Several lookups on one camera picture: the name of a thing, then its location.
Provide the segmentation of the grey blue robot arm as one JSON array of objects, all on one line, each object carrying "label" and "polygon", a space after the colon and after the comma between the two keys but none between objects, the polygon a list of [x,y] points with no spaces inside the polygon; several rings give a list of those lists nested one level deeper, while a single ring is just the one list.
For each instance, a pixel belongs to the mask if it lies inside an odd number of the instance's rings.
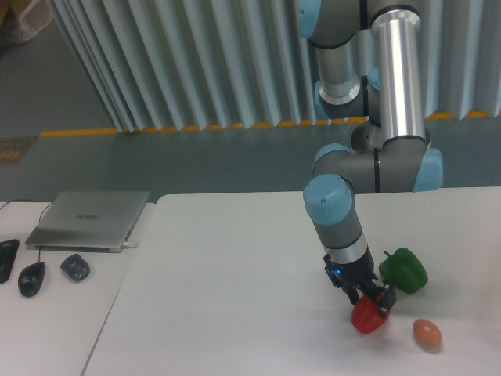
[{"label": "grey blue robot arm", "polygon": [[317,114],[365,116],[364,151],[333,143],[315,156],[303,192],[325,249],[325,270],[352,303],[368,298],[380,316],[395,289],[379,280],[355,209],[361,193],[422,192],[443,180],[440,152],[429,145],[420,95],[418,1],[301,1],[298,28],[315,48]]}]

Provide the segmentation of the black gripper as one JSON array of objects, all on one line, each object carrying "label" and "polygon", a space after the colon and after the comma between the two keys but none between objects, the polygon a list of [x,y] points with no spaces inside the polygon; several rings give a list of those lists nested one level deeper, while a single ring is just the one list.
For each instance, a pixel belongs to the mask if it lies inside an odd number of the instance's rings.
[{"label": "black gripper", "polygon": [[373,300],[380,316],[388,316],[395,304],[395,287],[377,280],[374,261],[366,247],[365,252],[352,262],[338,262],[334,259],[335,249],[326,249],[323,257],[325,271],[334,287],[340,288],[352,305],[359,299],[359,290]]}]

